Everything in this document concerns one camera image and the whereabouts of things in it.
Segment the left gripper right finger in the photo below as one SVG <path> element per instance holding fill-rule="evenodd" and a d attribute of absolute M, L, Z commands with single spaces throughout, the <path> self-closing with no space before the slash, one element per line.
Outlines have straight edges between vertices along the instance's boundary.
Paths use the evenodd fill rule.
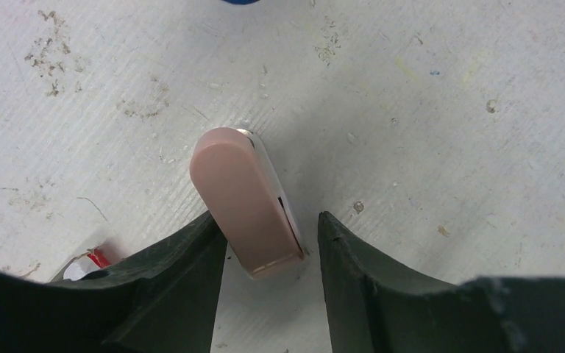
<path fill-rule="evenodd" d="M 565 352 L 565 277 L 413 270 L 322 212 L 319 255 L 334 352 Z"/>

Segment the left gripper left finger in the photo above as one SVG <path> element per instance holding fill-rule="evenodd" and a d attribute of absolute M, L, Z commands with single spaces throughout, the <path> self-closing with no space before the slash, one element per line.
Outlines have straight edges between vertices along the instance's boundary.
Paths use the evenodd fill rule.
<path fill-rule="evenodd" d="M 208 352 L 226 251 L 204 213 L 77 281 L 0 272 L 0 352 Z"/>

